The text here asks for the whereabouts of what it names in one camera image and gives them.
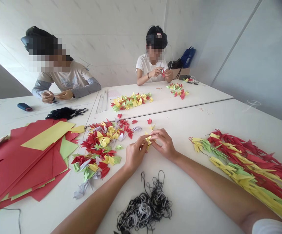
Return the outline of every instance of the blue thread spool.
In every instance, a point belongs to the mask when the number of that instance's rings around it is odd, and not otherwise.
[[[29,105],[27,105],[25,103],[19,103],[18,107],[22,110],[25,110],[25,111],[32,111],[33,110]]]

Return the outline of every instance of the forearm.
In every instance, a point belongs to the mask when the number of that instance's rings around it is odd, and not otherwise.
[[[254,196],[216,172],[182,154],[178,154],[173,162],[195,180],[210,199],[245,233],[251,233],[254,220],[271,218],[282,221]]]
[[[96,233],[96,230],[119,190],[131,175],[132,173],[123,166],[114,176],[63,220],[52,234]]]
[[[141,86],[141,85],[145,84],[148,81],[148,79],[149,78],[148,78],[147,74],[145,76],[138,78],[137,85]]]
[[[32,94],[41,99],[41,94],[45,90],[49,90],[51,83],[46,81],[37,80],[34,88],[32,89]]]
[[[173,71],[170,70],[170,75],[169,75],[169,77],[166,78],[166,81],[167,81],[168,83],[170,83],[172,80],[173,80]]]
[[[101,85],[95,78],[90,78],[88,80],[89,85],[82,87],[82,88],[77,88],[77,89],[71,89],[71,91],[74,94],[75,98],[81,98],[86,95],[89,95],[90,93],[97,92],[101,90]]]

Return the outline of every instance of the t-shirt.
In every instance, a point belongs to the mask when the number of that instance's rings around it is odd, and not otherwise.
[[[260,219],[252,227],[252,234],[282,234],[282,222],[274,219]]]
[[[145,76],[148,72],[153,71],[156,67],[162,67],[165,68],[165,70],[168,69],[168,65],[165,60],[161,60],[161,62],[157,62],[155,65],[152,65],[147,54],[143,54],[137,60],[137,64],[135,65],[135,73],[137,73],[137,68],[139,68],[142,70],[142,76]],[[157,77],[151,77],[147,82],[157,82],[164,80],[165,78],[160,74]]]
[[[40,72],[37,79],[49,83],[55,83],[61,91],[78,89],[89,85],[87,80],[92,75],[81,63],[71,62],[69,72]]]

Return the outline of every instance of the white table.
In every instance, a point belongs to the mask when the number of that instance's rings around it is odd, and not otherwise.
[[[188,90],[190,92],[190,95],[186,95],[183,100],[181,100],[180,97],[174,97],[173,94],[170,92],[171,90],[166,88],[166,86],[169,85],[169,83],[167,83],[166,81],[145,83],[142,86],[138,86],[137,84],[130,84],[103,88],[98,93],[97,101],[95,102],[93,111],[90,115],[87,124],[96,123],[97,121],[106,121],[106,119],[113,121],[114,117],[117,117],[117,114],[120,113],[122,114],[122,119],[129,119],[138,116],[154,114],[163,111],[170,111],[179,108],[196,106],[233,98],[232,96],[203,83],[199,83],[199,85],[194,85],[179,80],[175,82],[180,82],[181,84],[183,84],[183,89],[185,91]],[[98,99],[100,98],[100,95],[103,94],[107,89],[109,90],[108,109],[106,111],[102,111],[101,113],[96,113],[99,103]],[[110,103],[112,102],[114,95],[131,96],[133,92],[140,94],[151,92],[154,101],[151,103],[149,101],[146,101],[146,104],[142,104],[138,107],[134,107],[129,110],[120,110],[119,112],[115,112],[112,109]]]
[[[126,146],[149,132],[147,119],[151,117],[156,128],[165,128],[173,138],[175,148],[182,154],[204,166],[226,175],[216,168],[204,154],[197,154],[189,137],[205,138],[205,134],[219,128],[243,140],[251,139],[266,152],[276,152],[275,157],[282,163],[282,121],[237,100],[226,100],[201,106],[141,116],[136,118],[143,131],[135,133],[133,140],[126,138]],[[108,180],[125,162],[125,149],[118,151],[122,162],[111,166],[106,178],[94,183],[94,190]],[[97,233],[113,233],[117,217],[126,209],[131,199],[144,191],[141,172],[146,182],[151,182],[158,171],[165,172],[163,191],[173,202],[171,220],[163,219],[155,225],[155,234],[160,233],[242,233],[242,231],[205,195],[199,186],[181,169],[164,159],[153,147],[144,158],[141,167],[128,180],[111,205]],[[88,189],[80,200],[73,199],[73,193],[82,182],[83,175],[69,172],[62,181],[41,201],[25,198],[8,208],[20,208],[22,233],[50,233],[64,218],[93,193]],[[18,233],[18,211],[0,211],[0,233]]]
[[[44,104],[34,96],[0,99],[0,137],[10,134],[11,129],[23,127],[27,123],[45,119],[50,111],[63,107],[89,109],[84,115],[69,120],[69,122],[76,123],[76,125],[86,125],[96,97],[97,93],[93,93],[85,97],[62,101],[58,104]],[[18,103],[26,103],[33,111],[27,112],[18,108]]]

